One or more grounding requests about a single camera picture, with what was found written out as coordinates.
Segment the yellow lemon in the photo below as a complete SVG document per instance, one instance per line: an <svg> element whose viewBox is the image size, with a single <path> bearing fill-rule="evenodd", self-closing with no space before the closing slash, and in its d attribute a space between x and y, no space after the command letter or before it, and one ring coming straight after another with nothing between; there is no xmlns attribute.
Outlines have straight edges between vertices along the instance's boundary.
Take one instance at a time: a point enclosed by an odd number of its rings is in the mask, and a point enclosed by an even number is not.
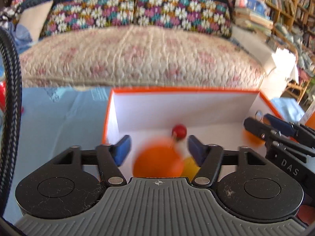
<svg viewBox="0 0 315 236"><path fill-rule="evenodd" d="M187 177L190 181L193 180L197 172L199 171L199 166L196 164L192 157L187 157L183 161L184 167L181 177Z"/></svg>

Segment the cherry tomato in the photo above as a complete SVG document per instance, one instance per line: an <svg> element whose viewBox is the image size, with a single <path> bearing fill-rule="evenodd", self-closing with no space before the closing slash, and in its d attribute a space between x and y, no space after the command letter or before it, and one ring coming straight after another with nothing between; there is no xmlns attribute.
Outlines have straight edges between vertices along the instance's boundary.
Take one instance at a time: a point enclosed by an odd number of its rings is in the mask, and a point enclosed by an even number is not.
<svg viewBox="0 0 315 236"><path fill-rule="evenodd" d="M183 140L187 135L187 128L183 124L177 124L172 128L171 135L177 141Z"/></svg>

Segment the small mandarin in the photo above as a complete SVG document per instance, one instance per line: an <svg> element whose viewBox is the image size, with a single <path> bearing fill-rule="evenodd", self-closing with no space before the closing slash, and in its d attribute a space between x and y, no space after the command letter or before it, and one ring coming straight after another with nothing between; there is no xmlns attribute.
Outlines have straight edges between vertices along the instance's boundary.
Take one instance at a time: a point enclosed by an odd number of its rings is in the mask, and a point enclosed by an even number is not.
<svg viewBox="0 0 315 236"><path fill-rule="evenodd" d="M250 146L253 146L253 147L262 146L265 142L261 138L255 136L251 132L247 131L246 129L243 129L242 137L243 137L244 141L246 141L247 143L250 144Z"/></svg>

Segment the large orange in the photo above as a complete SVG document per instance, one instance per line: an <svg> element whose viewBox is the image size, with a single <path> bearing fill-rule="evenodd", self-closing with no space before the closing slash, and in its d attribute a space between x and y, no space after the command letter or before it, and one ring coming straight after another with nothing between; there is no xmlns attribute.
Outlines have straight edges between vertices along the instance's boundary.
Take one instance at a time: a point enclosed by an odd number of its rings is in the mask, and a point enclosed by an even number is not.
<svg viewBox="0 0 315 236"><path fill-rule="evenodd" d="M154 137L144 142L132 164L134 177L179 177L183 169L183 158L171 137Z"/></svg>

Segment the orange storage box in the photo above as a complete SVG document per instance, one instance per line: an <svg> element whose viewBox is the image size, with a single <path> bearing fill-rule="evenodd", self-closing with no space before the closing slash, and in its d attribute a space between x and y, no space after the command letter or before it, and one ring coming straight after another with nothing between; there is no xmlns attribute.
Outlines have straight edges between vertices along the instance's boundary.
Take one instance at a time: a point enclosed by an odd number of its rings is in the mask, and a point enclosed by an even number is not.
<svg viewBox="0 0 315 236"><path fill-rule="evenodd" d="M103 144L131 137L131 151L120 167L127 180L140 146L149 140L170 137L172 128L183 124L188 135L204 144L226 150L240 146L265 155L265 148L245 137L244 120L279 112L260 91L189 87L125 87L110 92L103 129Z"/></svg>

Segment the rattan chair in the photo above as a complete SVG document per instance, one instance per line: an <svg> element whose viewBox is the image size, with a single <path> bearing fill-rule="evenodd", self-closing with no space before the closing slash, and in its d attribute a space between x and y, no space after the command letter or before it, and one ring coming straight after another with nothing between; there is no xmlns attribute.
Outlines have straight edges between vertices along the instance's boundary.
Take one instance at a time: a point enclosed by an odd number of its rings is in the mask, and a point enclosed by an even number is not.
<svg viewBox="0 0 315 236"><path fill-rule="evenodd" d="M314 52L304 45L302 31L294 29L290 32L279 23L273 27L273 40L288 56L289 75L284 92L300 103L314 80Z"/></svg>

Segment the sofa with quilted cover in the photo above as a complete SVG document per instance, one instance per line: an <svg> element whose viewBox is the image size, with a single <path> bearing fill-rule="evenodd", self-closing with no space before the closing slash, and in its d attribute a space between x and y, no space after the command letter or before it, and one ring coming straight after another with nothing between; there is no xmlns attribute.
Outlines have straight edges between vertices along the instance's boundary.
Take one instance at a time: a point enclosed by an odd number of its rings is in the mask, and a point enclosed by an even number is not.
<svg viewBox="0 0 315 236"><path fill-rule="evenodd" d="M48 1L24 0L21 14ZM67 1L53 0L51 9ZM241 43L247 34L233 27L229 1L215 1L229 7L230 38L134 21L40 36L20 55L23 85L265 87L275 68L272 55L258 58L259 39Z"/></svg>

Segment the red soda can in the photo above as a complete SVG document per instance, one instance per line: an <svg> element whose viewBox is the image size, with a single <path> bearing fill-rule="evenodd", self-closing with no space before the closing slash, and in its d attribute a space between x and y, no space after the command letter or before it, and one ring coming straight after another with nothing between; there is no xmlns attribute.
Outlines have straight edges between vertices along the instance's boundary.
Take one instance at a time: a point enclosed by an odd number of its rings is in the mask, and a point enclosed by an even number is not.
<svg viewBox="0 0 315 236"><path fill-rule="evenodd" d="M0 109L2 112L5 111L5 97L6 95L6 84L5 81L0 82Z"/></svg>

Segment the stack of books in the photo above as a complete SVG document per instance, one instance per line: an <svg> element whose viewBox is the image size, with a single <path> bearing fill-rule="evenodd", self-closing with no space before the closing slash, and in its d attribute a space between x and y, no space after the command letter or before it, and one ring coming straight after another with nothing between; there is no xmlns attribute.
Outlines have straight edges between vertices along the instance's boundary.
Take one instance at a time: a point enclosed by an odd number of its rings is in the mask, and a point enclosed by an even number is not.
<svg viewBox="0 0 315 236"><path fill-rule="evenodd" d="M269 7L263 0L228 0L235 25L261 32L271 32L273 21L268 16Z"/></svg>

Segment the right floral cushion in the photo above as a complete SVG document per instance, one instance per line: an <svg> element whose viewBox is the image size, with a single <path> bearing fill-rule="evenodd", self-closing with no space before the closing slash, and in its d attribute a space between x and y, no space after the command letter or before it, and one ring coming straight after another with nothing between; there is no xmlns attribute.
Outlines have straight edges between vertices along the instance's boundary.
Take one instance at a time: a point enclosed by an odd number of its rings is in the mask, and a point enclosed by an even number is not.
<svg viewBox="0 0 315 236"><path fill-rule="evenodd" d="M230 38L227 3L215 0L136 0L134 23Z"/></svg>

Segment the floral cushion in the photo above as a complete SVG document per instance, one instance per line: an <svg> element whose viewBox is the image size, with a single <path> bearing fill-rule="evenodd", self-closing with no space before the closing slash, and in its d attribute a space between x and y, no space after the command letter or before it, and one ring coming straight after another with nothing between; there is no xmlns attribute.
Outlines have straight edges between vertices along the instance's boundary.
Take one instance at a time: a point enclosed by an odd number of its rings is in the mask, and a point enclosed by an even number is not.
<svg viewBox="0 0 315 236"><path fill-rule="evenodd" d="M133 22L134 0L72 0L49 12L41 37L90 28L125 26Z"/></svg>
<svg viewBox="0 0 315 236"><path fill-rule="evenodd" d="M136 0L134 23L230 38L227 3L215 0Z"/></svg>

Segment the wooden bookshelf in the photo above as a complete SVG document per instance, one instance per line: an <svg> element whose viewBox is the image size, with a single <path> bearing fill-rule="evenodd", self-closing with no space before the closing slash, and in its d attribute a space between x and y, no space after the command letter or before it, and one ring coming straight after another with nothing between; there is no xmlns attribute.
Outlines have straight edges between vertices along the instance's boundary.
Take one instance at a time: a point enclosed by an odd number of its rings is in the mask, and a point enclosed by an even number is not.
<svg viewBox="0 0 315 236"><path fill-rule="evenodd" d="M292 27L314 30L314 0L264 0L269 8L268 16L291 30Z"/></svg>

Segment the blue plaid cloth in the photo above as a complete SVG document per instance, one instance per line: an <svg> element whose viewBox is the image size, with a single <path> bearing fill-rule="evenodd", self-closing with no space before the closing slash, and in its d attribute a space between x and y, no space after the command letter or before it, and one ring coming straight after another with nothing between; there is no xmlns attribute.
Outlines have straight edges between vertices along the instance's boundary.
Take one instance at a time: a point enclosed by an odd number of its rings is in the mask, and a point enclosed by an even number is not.
<svg viewBox="0 0 315 236"><path fill-rule="evenodd" d="M23 25L18 23L15 26L12 22L5 22L1 25L1 29L4 29L10 35L19 54L31 47L31 35L28 29Z"/></svg>

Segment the left floral cushion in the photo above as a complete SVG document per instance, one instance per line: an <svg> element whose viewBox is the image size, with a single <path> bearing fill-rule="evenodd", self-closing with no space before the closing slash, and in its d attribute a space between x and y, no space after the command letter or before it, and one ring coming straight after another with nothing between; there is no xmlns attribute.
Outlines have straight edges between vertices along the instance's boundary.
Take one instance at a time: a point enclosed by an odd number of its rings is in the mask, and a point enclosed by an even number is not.
<svg viewBox="0 0 315 236"><path fill-rule="evenodd" d="M49 12L41 37L90 28L125 26L133 22L134 0L72 0Z"/></svg>

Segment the cream pillow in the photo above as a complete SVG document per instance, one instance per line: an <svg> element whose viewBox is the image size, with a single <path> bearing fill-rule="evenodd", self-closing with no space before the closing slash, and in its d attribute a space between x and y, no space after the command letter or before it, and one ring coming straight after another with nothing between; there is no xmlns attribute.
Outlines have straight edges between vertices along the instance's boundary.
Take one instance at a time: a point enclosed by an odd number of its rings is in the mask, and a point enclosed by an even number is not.
<svg viewBox="0 0 315 236"><path fill-rule="evenodd" d="M18 25L27 29L32 41L38 41L53 0L30 7L21 14Z"/></svg>

